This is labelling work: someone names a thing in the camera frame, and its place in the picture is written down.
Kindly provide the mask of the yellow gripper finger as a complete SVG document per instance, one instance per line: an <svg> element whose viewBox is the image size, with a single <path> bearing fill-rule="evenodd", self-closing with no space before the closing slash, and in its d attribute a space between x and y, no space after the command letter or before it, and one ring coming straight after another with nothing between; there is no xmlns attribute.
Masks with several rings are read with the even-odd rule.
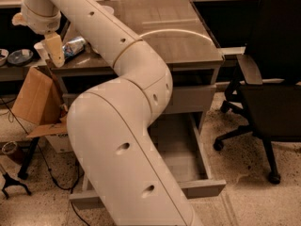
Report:
<svg viewBox="0 0 301 226"><path fill-rule="evenodd" d="M46 34L43 44L55 66L58 68L62 67L65 63L65 57L61 37L56 32Z"/></svg>
<svg viewBox="0 0 301 226"><path fill-rule="evenodd" d="M16 13L12 18L13 25L25 25L25 20L21 12Z"/></svg>

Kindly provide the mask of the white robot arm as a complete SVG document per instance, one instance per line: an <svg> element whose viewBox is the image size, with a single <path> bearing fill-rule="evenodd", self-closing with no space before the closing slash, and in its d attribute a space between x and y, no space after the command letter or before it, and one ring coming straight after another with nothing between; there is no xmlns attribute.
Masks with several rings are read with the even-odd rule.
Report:
<svg viewBox="0 0 301 226"><path fill-rule="evenodd" d="M115 224L203 226L148 134L173 90L161 57L95 0L23 0L21 14L56 65L66 16L117 75L80 94L67 114L72 149Z"/></svg>

